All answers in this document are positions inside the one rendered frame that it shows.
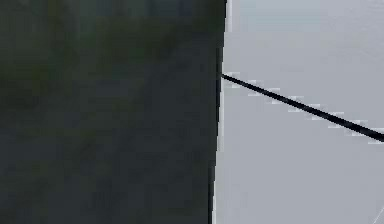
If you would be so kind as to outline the dark grey tall cabinet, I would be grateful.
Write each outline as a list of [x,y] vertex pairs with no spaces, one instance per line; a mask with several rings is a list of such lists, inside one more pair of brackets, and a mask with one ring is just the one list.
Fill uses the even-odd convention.
[[0,224],[213,224],[227,0],[0,0]]

